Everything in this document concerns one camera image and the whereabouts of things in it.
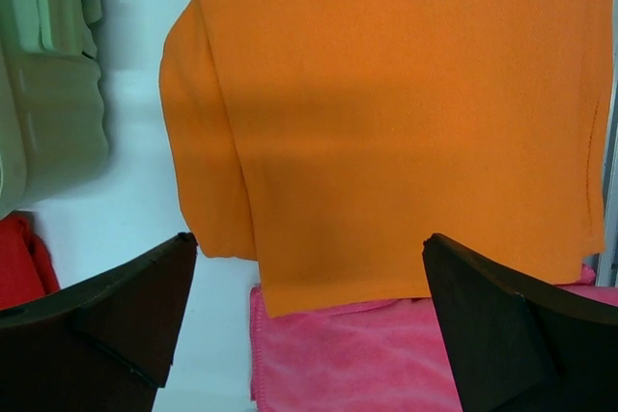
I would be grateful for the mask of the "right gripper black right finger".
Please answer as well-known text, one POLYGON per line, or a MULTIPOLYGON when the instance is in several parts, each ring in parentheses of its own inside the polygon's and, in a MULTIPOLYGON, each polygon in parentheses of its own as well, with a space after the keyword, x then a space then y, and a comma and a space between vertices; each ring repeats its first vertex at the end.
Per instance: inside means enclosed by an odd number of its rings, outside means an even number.
POLYGON ((576 294, 440 233, 422 257, 463 410, 616 410, 616 289, 576 294))

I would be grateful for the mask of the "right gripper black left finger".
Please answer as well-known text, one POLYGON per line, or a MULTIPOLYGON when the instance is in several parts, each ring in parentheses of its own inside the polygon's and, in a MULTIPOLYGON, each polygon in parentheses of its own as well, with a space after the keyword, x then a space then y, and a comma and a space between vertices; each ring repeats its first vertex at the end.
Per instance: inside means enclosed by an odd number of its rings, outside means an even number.
POLYGON ((2 410, 152 410, 173 365, 196 257, 194 235, 180 233, 3 310, 2 410))

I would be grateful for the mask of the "red cloth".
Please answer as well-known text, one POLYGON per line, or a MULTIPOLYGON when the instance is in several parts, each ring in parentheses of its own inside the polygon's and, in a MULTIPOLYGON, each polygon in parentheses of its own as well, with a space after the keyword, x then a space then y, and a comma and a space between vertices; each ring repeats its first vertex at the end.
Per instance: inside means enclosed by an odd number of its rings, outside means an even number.
POLYGON ((27 218, 1 220, 1 309, 42 298, 60 289, 50 254, 27 218))

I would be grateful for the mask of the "pink towel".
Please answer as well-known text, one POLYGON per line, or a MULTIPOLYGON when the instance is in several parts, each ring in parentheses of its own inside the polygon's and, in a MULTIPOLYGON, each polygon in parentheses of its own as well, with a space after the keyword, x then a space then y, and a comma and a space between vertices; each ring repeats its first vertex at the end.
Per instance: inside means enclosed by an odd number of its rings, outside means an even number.
MULTIPOLYGON (((559 287, 601 299, 592 274, 559 287)), ((251 397, 261 411, 465 411, 433 299, 271 317, 250 293, 251 397)))

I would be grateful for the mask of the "orange shirt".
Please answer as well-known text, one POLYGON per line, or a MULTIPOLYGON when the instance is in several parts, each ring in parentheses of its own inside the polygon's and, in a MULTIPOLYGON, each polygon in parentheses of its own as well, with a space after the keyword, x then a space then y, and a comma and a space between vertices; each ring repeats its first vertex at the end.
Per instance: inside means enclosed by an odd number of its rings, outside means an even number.
POLYGON ((191 0, 160 91, 183 217, 271 316, 429 293, 443 233, 569 284, 604 248, 613 0, 191 0))

